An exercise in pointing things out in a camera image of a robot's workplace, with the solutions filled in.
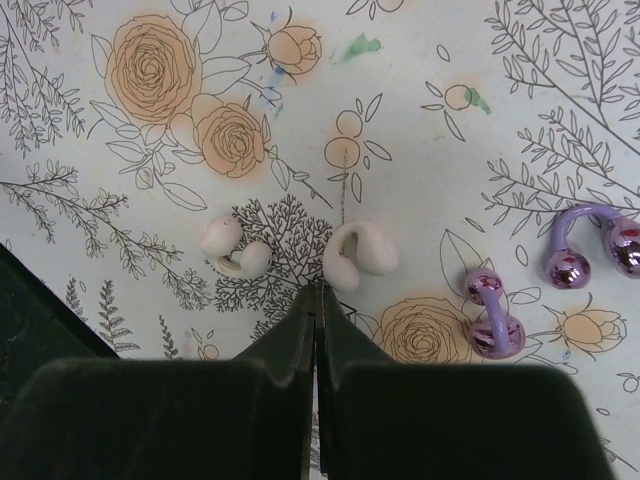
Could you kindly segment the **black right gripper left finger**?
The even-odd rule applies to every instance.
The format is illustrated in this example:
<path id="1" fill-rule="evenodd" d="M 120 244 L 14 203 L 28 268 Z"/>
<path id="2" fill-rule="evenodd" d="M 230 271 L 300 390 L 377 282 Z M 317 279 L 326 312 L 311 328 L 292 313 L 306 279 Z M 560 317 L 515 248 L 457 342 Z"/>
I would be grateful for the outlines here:
<path id="1" fill-rule="evenodd" d="M 313 289 L 230 360 L 68 358 L 35 372 L 1 430 L 5 479 L 305 479 Z"/>

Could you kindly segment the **white clip earbud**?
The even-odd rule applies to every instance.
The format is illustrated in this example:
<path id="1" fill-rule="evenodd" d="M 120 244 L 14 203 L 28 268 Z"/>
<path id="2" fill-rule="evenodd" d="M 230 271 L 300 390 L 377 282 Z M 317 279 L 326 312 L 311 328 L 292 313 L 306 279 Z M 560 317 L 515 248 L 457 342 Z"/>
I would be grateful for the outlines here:
<path id="1" fill-rule="evenodd" d="M 243 237 L 244 231 L 239 221 L 232 215 L 224 215 L 204 230 L 200 249 L 221 275 L 253 280 L 269 270 L 272 250 L 261 241 L 251 242 L 238 250 Z"/>
<path id="2" fill-rule="evenodd" d="M 327 242 L 322 272 L 334 290 L 351 292 L 358 288 L 362 272 L 385 276 L 398 264 L 398 248 L 382 226 L 354 221 L 339 227 Z"/>

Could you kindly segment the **purple clip earbud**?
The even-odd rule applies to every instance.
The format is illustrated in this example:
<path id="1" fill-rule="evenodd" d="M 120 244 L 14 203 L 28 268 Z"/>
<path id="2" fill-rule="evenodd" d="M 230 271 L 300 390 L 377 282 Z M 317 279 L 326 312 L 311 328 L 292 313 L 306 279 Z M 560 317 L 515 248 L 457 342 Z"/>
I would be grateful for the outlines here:
<path id="1" fill-rule="evenodd" d="M 639 222 L 605 204 L 582 204 L 555 219 L 544 267 L 550 284 L 559 290 L 587 286 L 594 271 L 589 255 L 608 262 L 620 275 L 639 278 Z"/>
<path id="2" fill-rule="evenodd" d="M 506 313 L 500 298 L 504 293 L 500 276 L 491 269 L 479 268 L 465 278 L 468 298 L 484 306 L 486 319 L 470 327 L 469 342 L 473 350 L 489 360 L 513 357 L 524 348 L 526 335 L 522 323 Z"/>

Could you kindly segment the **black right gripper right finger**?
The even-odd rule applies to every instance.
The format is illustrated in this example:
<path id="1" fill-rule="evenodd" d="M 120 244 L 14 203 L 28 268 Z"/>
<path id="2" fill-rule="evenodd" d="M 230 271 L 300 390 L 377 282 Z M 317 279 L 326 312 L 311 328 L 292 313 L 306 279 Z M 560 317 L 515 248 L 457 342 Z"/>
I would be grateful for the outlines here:
<path id="1" fill-rule="evenodd" d="M 331 479 L 610 479 L 576 385 L 548 367 L 402 364 L 316 289 L 320 466 Z"/>

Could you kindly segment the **floral table mat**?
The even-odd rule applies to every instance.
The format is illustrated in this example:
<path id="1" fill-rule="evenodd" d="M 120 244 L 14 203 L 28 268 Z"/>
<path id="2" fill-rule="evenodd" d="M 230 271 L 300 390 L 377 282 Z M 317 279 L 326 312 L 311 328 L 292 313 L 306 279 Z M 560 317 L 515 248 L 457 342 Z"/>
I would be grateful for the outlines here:
<path id="1" fill-rule="evenodd" d="M 526 341 L 580 389 L 614 475 L 639 475 L 639 284 L 593 252 L 551 286 L 550 230 L 639 217 L 635 1 L 5 1 L 1 244 L 126 359 L 217 361 L 321 279 L 372 220 L 398 268 L 342 293 L 401 363 L 475 364 L 480 267 Z M 272 259 L 221 275 L 232 215 Z"/>

